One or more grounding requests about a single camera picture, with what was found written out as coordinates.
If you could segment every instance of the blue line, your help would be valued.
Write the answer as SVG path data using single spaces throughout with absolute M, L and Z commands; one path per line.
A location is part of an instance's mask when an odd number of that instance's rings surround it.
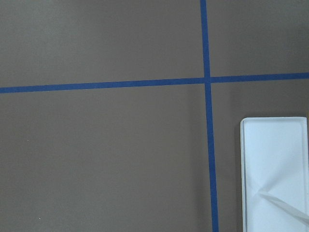
M 206 0 L 200 0 L 202 36 L 203 36 L 203 60 L 205 76 L 205 101 L 206 101 L 206 124 L 208 140 L 208 159 L 209 159 L 209 177 L 211 188 L 211 219 L 212 231 L 219 232 L 218 221 L 218 200 L 217 200 L 217 181 L 216 181 L 216 164 L 214 155 L 214 137 L 212 121 L 212 102 L 211 102 L 211 73 L 209 61 L 209 42 L 208 42 L 208 24 L 207 24 L 207 7 Z
M 205 78 L 199 77 L 199 78 L 180 78 L 180 79 L 163 79 L 163 80 L 146 80 L 146 81 L 120 81 L 120 82 L 99 82 L 99 83 L 62 84 L 62 85 L 45 85 L 45 86 L 0 87 L 0 94 L 74 90 L 74 89 L 189 85 L 189 84 L 203 84 L 204 82 Z
M 265 74 L 265 75 L 244 75 L 244 76 L 221 76 L 212 77 L 212 83 L 246 82 L 246 81 L 275 81 L 275 80 L 297 80 L 309 79 L 309 72 L 287 73 L 287 74 Z

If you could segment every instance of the white rectangular object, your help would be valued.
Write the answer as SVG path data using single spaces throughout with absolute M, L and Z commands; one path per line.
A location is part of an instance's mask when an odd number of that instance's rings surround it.
M 240 134 L 243 231 L 308 232 L 307 119 L 245 118 Z

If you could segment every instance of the vertical blue line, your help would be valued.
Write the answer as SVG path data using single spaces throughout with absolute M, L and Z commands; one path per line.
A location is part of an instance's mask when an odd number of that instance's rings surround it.
M 203 37 L 203 61 L 205 77 L 205 101 L 206 101 L 206 124 L 208 140 L 208 159 L 209 159 L 209 176 L 211 188 L 211 218 L 212 231 L 219 232 L 218 221 L 218 203 L 217 203 L 217 182 L 216 182 L 216 164 L 214 156 L 214 138 L 212 122 L 212 102 L 211 102 L 211 72 L 209 61 L 209 42 L 208 42 L 208 25 L 207 25 L 207 7 L 206 0 L 200 0 L 202 37 Z

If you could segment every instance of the gray surface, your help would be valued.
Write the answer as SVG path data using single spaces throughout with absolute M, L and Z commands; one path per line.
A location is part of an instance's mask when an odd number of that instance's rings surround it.
M 1 232 L 211 231 L 203 85 L 0 95 Z
M 242 231 L 240 121 L 306 116 L 309 80 L 212 84 L 220 231 Z
M 212 76 L 309 72 L 307 0 L 207 0 Z
M 0 0 L 0 87 L 203 76 L 198 0 Z

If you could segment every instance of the white board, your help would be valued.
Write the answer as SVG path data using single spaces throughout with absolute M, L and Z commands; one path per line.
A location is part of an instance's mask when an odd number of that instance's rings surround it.
M 245 118 L 240 134 L 243 231 L 309 231 L 307 119 Z

